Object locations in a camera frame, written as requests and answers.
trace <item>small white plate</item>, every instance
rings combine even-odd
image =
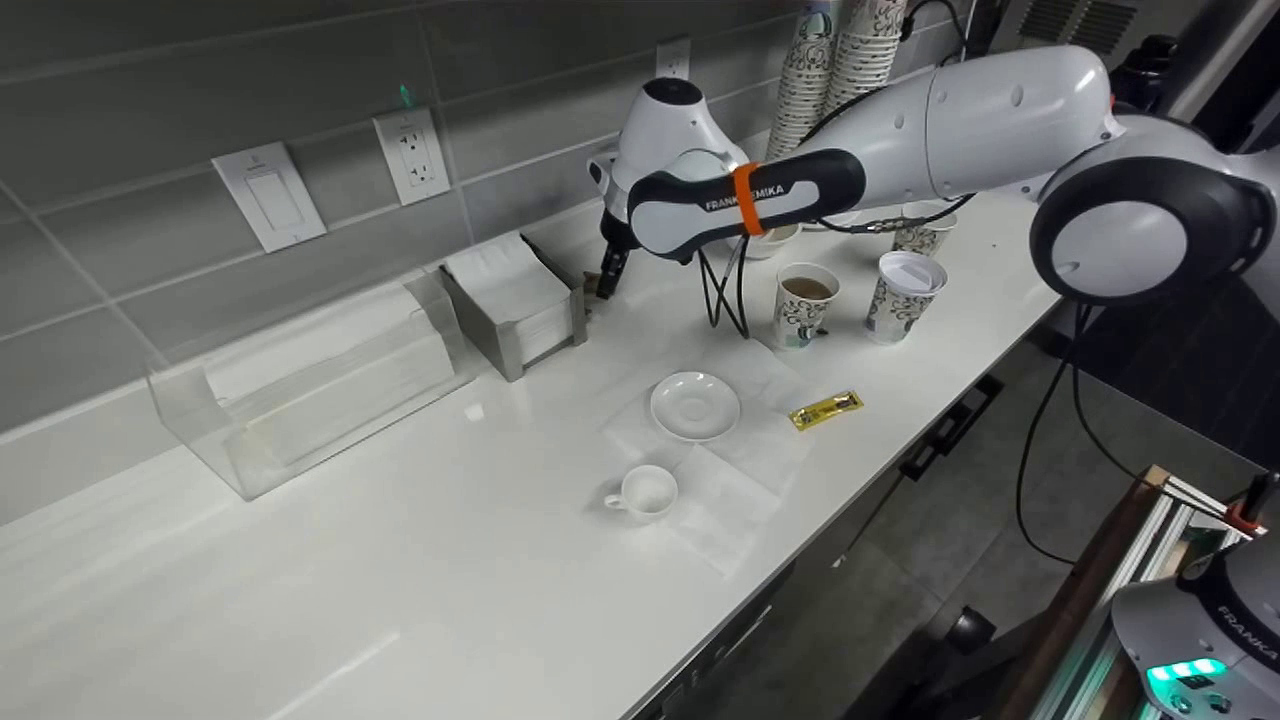
[[[689,442],[708,442],[739,415],[738,393],[712,373],[676,373],[650,393],[650,415]]]

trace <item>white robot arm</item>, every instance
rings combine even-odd
[[[1118,119],[1110,73],[1085,48],[919,73],[846,106],[766,167],[723,142],[694,85],[651,82],[619,159],[600,172],[600,297],[632,248],[694,262],[723,237],[1038,178],[1050,178],[1038,267],[1090,304],[1157,301],[1240,271],[1277,237],[1280,154],[1219,156],[1180,123]]]

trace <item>white countertop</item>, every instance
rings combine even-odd
[[[0,717],[625,717],[1056,304],[1027,216],[1020,196],[964,209],[942,253],[953,284],[905,346],[855,325],[884,241],[807,233],[751,263],[757,320],[782,267],[840,271],[833,337],[785,363],[863,407],[814,431],[734,572],[665,525],[595,511],[628,464],[606,423],[657,375],[739,346],[705,325],[698,267],[636,253],[587,346],[516,383],[484,373],[265,501],[168,449],[3,525]],[[581,246],[548,257],[594,267],[594,233],[595,209],[555,220]]]

